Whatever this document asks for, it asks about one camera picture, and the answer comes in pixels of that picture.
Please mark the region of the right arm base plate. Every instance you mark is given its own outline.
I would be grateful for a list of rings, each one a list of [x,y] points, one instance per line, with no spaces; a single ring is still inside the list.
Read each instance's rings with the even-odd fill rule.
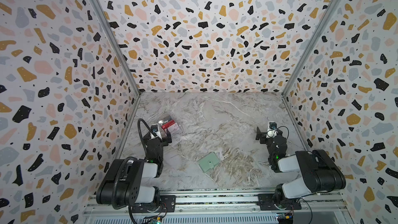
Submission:
[[[301,210],[299,199],[287,199],[282,195],[258,194],[257,205],[262,211],[292,211]]]

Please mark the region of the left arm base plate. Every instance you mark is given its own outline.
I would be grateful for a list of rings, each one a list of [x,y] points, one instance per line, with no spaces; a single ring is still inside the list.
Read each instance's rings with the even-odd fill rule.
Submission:
[[[140,214],[158,214],[162,213],[173,213],[176,206],[176,196],[155,196],[151,203],[140,203],[131,207],[132,213]]]

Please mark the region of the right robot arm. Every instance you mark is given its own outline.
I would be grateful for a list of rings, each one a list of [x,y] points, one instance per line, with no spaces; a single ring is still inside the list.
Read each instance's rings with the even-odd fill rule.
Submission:
[[[276,186],[274,194],[259,195],[262,209],[301,209],[299,200],[317,193],[328,193],[346,187],[346,179],[323,149],[299,150],[287,155],[287,137],[275,122],[266,132],[256,130],[256,140],[266,145],[268,162],[275,173],[300,172],[295,180]]]

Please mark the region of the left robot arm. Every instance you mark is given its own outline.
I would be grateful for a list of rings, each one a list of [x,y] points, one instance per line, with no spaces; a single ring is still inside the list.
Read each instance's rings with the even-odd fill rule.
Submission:
[[[152,125],[141,139],[146,151],[145,158],[114,160],[96,192],[97,204],[111,205],[114,209],[132,207],[136,212],[139,207],[155,212],[161,206],[159,188],[143,186],[142,180],[160,177],[164,147],[172,142],[172,135],[168,128]]]

